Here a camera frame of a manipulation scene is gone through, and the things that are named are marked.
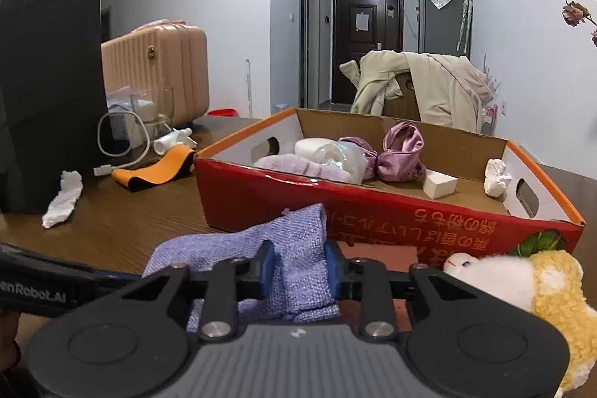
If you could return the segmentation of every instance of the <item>orange strap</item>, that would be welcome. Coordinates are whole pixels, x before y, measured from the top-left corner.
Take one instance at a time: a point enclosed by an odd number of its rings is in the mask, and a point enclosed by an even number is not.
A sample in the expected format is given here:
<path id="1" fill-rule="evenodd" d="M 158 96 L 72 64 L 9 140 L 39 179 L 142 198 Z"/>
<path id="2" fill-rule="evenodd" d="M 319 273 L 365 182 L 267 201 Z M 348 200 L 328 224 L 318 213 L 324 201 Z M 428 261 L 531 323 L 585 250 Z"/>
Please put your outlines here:
<path id="1" fill-rule="evenodd" d="M 147 185 L 163 184 L 188 173 L 193 168 L 195 151 L 185 145 L 175 145 L 154 165 L 136 170 L 115 169 L 112 177 L 129 189 Z"/>

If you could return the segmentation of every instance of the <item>crumpled tissue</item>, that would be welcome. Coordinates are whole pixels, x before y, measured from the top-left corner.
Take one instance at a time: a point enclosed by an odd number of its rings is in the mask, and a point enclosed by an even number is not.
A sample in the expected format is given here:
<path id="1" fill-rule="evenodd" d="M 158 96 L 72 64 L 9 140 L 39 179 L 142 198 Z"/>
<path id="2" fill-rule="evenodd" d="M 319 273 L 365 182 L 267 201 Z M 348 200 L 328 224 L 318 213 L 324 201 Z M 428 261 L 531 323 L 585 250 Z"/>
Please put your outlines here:
<path id="1" fill-rule="evenodd" d="M 489 159 L 485 167 L 483 189 L 487 196 L 500 197 L 512 180 L 506 172 L 506 163 L 502 159 Z"/>
<path id="2" fill-rule="evenodd" d="M 83 181 L 77 171 L 62 171 L 60 191 L 50 202 L 46 214 L 42 216 L 41 225 L 44 228 L 52 228 L 52 226 L 66 221 L 75 209 L 75 203 L 80 198 L 82 190 Z"/>

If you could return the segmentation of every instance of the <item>stuffed animal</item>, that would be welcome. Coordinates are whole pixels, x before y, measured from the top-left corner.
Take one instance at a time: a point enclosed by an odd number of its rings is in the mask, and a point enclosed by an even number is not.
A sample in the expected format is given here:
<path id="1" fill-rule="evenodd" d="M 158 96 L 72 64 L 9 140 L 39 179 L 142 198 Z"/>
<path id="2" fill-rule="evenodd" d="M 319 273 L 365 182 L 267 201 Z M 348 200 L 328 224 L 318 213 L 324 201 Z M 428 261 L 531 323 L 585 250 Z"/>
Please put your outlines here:
<path id="1" fill-rule="evenodd" d="M 583 269 L 565 251 L 545 251 L 529 258 L 494 255 L 479 260 L 451 255 L 447 274 L 549 322 L 568 342 L 570 363 L 556 398 L 583 385 L 597 358 L 597 311 L 581 289 Z"/>

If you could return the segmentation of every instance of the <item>beige coat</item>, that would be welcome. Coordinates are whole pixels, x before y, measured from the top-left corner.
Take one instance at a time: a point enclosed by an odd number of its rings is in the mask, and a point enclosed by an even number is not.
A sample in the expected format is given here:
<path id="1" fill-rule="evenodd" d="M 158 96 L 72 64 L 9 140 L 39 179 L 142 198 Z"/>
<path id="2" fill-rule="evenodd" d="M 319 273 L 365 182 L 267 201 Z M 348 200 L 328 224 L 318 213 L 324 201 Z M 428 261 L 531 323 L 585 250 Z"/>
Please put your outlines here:
<path id="1" fill-rule="evenodd" d="M 351 63 L 340 70 L 354 70 Z M 350 111 L 381 115 L 387 86 L 396 74 L 407 71 L 422 122 L 480 133 L 483 106 L 491 92 L 485 74 L 465 56 L 370 51 L 360 59 L 359 86 Z"/>

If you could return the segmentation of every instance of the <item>gray refrigerator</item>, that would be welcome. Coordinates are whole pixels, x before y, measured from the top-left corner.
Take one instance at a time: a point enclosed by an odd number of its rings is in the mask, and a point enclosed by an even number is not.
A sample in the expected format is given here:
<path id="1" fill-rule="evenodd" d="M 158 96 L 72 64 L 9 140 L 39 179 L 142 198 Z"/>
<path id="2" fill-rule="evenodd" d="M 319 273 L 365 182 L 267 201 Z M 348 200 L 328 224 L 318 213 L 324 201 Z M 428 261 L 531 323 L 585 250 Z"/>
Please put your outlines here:
<path id="1" fill-rule="evenodd" d="M 431 0 L 419 0 L 419 53 L 471 57 L 470 35 L 465 52 L 466 26 L 462 35 L 460 51 L 456 51 L 464 1 L 451 0 L 444 7 L 438 9 Z"/>

